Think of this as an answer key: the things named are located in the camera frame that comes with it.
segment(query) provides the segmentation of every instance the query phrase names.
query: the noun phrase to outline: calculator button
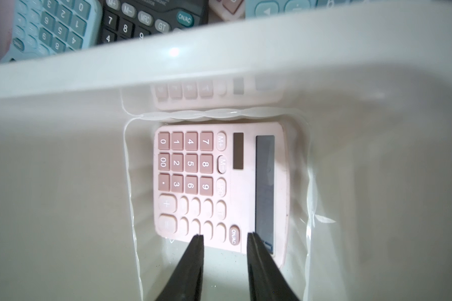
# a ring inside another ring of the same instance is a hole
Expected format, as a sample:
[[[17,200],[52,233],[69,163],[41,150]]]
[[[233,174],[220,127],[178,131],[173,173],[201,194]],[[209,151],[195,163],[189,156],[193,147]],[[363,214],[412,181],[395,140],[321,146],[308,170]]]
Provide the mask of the calculator button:
[[[212,217],[212,202],[210,199],[205,200],[202,204],[202,214],[207,218]]]
[[[127,36],[128,38],[132,38],[133,30],[134,24],[122,18],[119,20],[119,33]]]
[[[90,4],[84,0],[76,0],[74,10],[84,19],[89,19]]]
[[[216,204],[216,217],[220,220],[224,220],[226,218],[226,204],[223,201],[219,201]]]
[[[229,228],[229,242],[232,245],[237,246],[240,244],[240,241],[241,241],[240,229],[238,228],[238,226],[231,226]]]
[[[199,194],[202,196],[212,196],[212,178],[201,177],[199,179]]]
[[[174,216],[161,214],[158,218],[158,227],[162,232],[173,234],[177,230],[177,220]]]
[[[223,178],[216,181],[216,191],[220,197],[226,195],[226,181]]]
[[[176,197],[173,195],[160,195],[159,196],[159,209],[162,212],[173,213],[177,209]]]
[[[66,50],[66,45],[60,39],[54,38],[52,40],[52,50],[62,53]]]
[[[116,40],[117,35],[107,29],[102,30],[102,43],[112,43]]]
[[[212,81],[200,81],[198,83],[199,86],[199,96],[201,98],[209,98],[212,97]]]
[[[172,192],[180,192],[183,193],[184,187],[183,187],[183,176],[175,174],[171,178],[171,182],[173,183],[171,187]]]
[[[71,16],[72,12],[70,10],[66,9],[66,7],[63,5],[59,6],[59,10],[57,11],[57,17],[59,18],[60,21],[69,25]]]
[[[211,240],[212,238],[212,224],[210,221],[204,223],[202,227],[202,235],[205,240]]]
[[[51,15],[46,12],[42,13],[42,21],[40,22],[42,25],[48,30],[53,30],[53,26],[55,24],[55,19]]]
[[[72,27],[72,30],[76,33],[84,36],[87,23],[85,23],[85,21],[80,19],[78,16],[74,15],[72,17],[72,23],[70,24],[70,27]]]
[[[197,197],[193,198],[191,201],[191,208],[189,209],[190,213],[193,216],[199,216],[201,213],[201,203],[199,202],[199,199]]]
[[[45,45],[50,46],[52,43],[52,34],[42,27],[38,32],[38,39]]]
[[[161,191],[169,191],[170,190],[170,179],[169,174],[161,173],[159,174],[158,189]]]
[[[72,49],[79,50],[80,48],[82,48],[83,42],[84,42],[84,40],[81,37],[79,37],[78,35],[76,35],[74,32],[71,32],[69,34],[67,43],[72,47]]]
[[[169,84],[169,96],[173,99],[181,99],[183,97],[183,88],[181,83]]]
[[[15,15],[15,21],[17,21],[18,26],[21,27],[25,27],[25,24],[27,23],[25,17],[20,14]]]
[[[191,234],[199,234],[201,231],[201,224],[199,223],[199,220],[193,220],[191,223],[191,228],[189,229],[189,232]]]
[[[34,36],[34,37],[38,36],[38,27],[33,25],[32,23],[27,24],[26,31],[31,36]]]
[[[129,3],[122,3],[122,12],[128,17],[135,17],[135,8]]]
[[[189,195],[198,194],[198,177],[186,176],[186,193]]]
[[[187,214],[189,210],[189,201],[183,196],[179,199],[179,214]]]
[[[176,20],[177,22],[179,22],[179,24],[182,24],[186,27],[191,27],[194,24],[193,16],[184,11],[178,11],[176,15]]]
[[[227,164],[226,156],[218,157],[218,172],[225,173],[226,172],[226,164]]]
[[[223,6],[234,15],[243,0],[223,0]]]
[[[198,150],[198,133],[187,132],[184,138],[184,148],[186,150]]]
[[[44,8],[52,15],[55,15],[57,6],[59,6],[59,3],[55,0],[44,0]]]
[[[273,1],[261,2],[256,6],[254,15],[257,17],[276,15],[279,11],[278,3]]]
[[[55,23],[55,29],[53,33],[55,33],[55,35],[62,40],[66,41],[67,35],[69,34],[69,28],[67,28],[64,24],[57,22]]]
[[[26,15],[28,11],[27,4],[23,3],[22,1],[18,1],[17,3],[17,12],[23,15]]]
[[[26,40],[27,45],[29,45],[30,47],[32,47],[33,49],[37,48],[37,40],[34,39],[34,37],[32,36],[27,36]]]
[[[226,240],[226,227],[223,223],[219,223],[216,226],[216,231],[214,232],[214,239],[217,242],[224,242]]]
[[[200,149],[202,151],[212,151],[212,141],[213,141],[212,132],[202,132],[200,139]]]
[[[169,165],[169,154],[159,154],[159,170],[168,171],[170,169]]]
[[[184,86],[184,97],[186,99],[196,99],[198,98],[198,88],[194,81],[186,82],[183,84]]]
[[[20,51],[24,51],[25,50],[25,45],[22,41],[20,41],[18,38],[14,38],[12,40],[12,44],[15,46],[15,48],[17,48]]]
[[[184,149],[184,134],[181,132],[174,132],[171,134],[172,150],[183,150]]]
[[[201,173],[212,173],[212,155],[199,156],[199,171]]]
[[[171,167],[173,172],[182,172],[183,169],[183,154],[173,154],[173,165]]]
[[[23,29],[21,29],[20,27],[15,26],[15,28],[13,28],[13,35],[15,35],[16,37],[19,37],[20,39],[24,39],[25,31]]]
[[[185,164],[186,172],[198,172],[198,155],[187,154]]]
[[[169,150],[169,133],[159,133],[157,139],[159,149]]]
[[[154,21],[154,18],[150,14],[143,12],[143,11],[140,11],[137,14],[137,18],[139,19],[139,22],[141,22],[142,24],[145,24],[147,26],[151,26],[152,21]]]
[[[162,33],[169,32],[169,30],[171,29],[169,24],[166,21],[162,21],[161,19],[157,19],[154,22],[154,27],[156,27],[157,31]]]
[[[182,235],[187,235],[189,232],[189,222],[187,218],[183,217],[179,220],[179,233]]]
[[[49,51],[47,49],[47,47],[45,47],[44,45],[38,45],[38,53],[42,54],[43,56],[47,56],[49,55]]]

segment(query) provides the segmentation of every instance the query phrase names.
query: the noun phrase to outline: plastic container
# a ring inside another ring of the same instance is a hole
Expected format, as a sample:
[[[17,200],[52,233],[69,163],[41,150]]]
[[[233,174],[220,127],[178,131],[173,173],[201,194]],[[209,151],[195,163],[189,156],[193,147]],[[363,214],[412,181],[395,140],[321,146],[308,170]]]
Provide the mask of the plastic container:
[[[264,74],[285,82],[277,102],[152,99]],[[237,118],[287,121],[303,156],[281,270],[300,298],[452,299],[452,3],[414,2],[0,65],[0,299],[154,299],[186,244],[152,226],[150,135]],[[204,300],[249,298],[246,256],[204,262]]]

